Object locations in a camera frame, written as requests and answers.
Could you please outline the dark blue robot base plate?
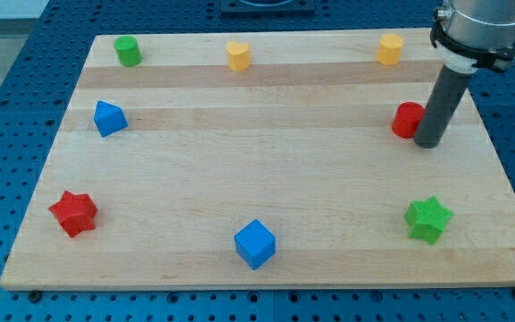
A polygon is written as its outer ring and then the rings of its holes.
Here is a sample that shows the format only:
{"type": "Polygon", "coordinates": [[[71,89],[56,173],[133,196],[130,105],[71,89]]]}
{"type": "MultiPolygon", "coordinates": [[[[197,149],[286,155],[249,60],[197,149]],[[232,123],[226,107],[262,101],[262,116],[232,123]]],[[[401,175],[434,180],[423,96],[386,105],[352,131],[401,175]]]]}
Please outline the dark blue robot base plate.
{"type": "Polygon", "coordinates": [[[314,0],[219,0],[221,14],[313,13],[314,0]]]}

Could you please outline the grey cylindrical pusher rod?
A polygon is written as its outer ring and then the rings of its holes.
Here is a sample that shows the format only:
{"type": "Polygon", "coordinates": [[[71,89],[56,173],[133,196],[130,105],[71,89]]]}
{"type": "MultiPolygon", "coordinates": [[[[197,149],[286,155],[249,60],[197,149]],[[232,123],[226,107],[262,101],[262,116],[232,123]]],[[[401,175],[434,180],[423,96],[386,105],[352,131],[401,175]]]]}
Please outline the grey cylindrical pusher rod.
{"type": "Polygon", "coordinates": [[[470,73],[455,72],[446,65],[443,66],[413,137],[418,146],[438,146],[471,79],[470,73]]]}

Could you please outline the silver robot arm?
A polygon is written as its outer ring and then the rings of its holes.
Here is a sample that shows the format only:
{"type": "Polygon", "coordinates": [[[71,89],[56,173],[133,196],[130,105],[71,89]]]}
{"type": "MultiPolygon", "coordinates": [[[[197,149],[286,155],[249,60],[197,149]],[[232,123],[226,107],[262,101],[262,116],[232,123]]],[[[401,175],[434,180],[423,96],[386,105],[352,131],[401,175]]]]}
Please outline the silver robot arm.
{"type": "Polygon", "coordinates": [[[515,0],[444,0],[435,8],[430,43],[443,60],[415,136],[435,148],[473,75],[506,72],[515,62],[515,0]]]}

